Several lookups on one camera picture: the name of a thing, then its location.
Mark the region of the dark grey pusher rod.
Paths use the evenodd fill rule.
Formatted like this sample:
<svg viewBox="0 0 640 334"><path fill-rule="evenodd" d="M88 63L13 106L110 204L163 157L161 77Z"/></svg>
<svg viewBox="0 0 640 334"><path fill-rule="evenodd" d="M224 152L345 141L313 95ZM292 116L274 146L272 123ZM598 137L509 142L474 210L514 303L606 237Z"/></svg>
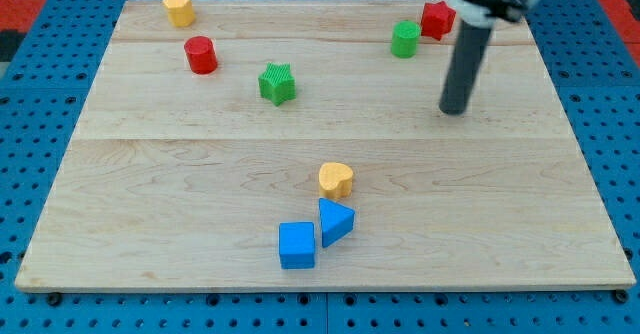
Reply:
<svg viewBox="0 0 640 334"><path fill-rule="evenodd" d="M476 27L465 21L460 24L439 101L444 114L466 112L491 33L492 27Z"/></svg>

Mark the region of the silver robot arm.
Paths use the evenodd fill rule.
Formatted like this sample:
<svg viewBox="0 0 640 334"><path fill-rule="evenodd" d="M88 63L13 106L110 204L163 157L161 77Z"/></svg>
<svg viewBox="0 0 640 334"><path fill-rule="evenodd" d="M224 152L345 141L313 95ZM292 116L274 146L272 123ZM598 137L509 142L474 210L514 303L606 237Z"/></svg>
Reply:
<svg viewBox="0 0 640 334"><path fill-rule="evenodd" d="M447 0L461 23L439 109L462 115L467 109L494 24L498 20L519 22L539 0Z"/></svg>

